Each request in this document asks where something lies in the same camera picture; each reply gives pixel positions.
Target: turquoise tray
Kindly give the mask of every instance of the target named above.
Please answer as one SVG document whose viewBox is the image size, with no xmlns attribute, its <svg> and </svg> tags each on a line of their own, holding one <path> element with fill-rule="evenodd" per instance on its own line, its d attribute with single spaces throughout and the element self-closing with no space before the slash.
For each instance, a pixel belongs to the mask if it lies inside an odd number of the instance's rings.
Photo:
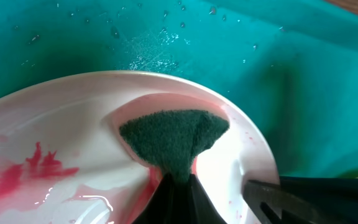
<svg viewBox="0 0 358 224">
<path fill-rule="evenodd" d="M 312 0 L 0 0 L 0 97 L 146 70 L 244 110 L 281 175 L 358 176 L 358 17 Z"/>
</svg>

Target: green object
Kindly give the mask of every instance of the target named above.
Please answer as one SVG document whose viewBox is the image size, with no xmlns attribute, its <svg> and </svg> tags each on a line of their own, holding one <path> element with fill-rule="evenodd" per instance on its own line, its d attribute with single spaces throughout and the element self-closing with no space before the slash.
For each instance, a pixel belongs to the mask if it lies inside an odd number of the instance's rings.
<svg viewBox="0 0 358 224">
<path fill-rule="evenodd" d="M 358 16 L 327 2 L 0 0 L 0 97 L 100 70 L 222 94 L 262 131 L 281 175 L 358 175 Z"/>
<path fill-rule="evenodd" d="M 130 120 L 119 132 L 139 158 L 184 183 L 194 158 L 210 149 L 227 129 L 225 119 L 207 111 L 175 110 Z"/>
</svg>

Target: teal surface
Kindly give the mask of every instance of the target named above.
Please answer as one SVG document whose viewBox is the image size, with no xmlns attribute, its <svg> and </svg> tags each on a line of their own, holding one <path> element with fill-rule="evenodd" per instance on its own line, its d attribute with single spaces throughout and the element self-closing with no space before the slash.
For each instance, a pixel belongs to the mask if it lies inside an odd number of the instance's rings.
<svg viewBox="0 0 358 224">
<path fill-rule="evenodd" d="M 312 0 L 0 0 L 0 97 L 122 69 L 176 75 L 229 98 L 263 132 L 281 175 L 358 176 L 358 17 L 342 9 Z"/>
</svg>

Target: white plate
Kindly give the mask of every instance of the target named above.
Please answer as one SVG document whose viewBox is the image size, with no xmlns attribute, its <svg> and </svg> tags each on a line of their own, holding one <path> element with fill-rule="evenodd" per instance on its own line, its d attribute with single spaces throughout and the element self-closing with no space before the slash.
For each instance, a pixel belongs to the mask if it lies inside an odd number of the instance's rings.
<svg viewBox="0 0 358 224">
<path fill-rule="evenodd" d="M 163 92 L 210 101 L 227 113 L 231 127 L 199 155 L 198 177 L 227 223 L 257 223 L 241 197 L 242 183 L 277 184 L 278 173 L 255 124 L 201 85 L 130 71 L 59 78 L 0 99 L 0 223 L 125 223 L 120 218 L 148 172 L 122 149 L 109 115 L 134 98 Z"/>
</svg>

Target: dark green scrubbing pad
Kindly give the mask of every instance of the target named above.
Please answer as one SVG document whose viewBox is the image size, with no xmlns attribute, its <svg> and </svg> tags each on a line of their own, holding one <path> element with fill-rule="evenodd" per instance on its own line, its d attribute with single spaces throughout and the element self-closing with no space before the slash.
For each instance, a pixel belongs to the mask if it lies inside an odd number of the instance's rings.
<svg viewBox="0 0 358 224">
<path fill-rule="evenodd" d="M 185 183 L 194 158 L 228 129 L 228 121 L 208 111 L 172 110 L 130 120 L 119 132 L 139 158 Z"/>
</svg>

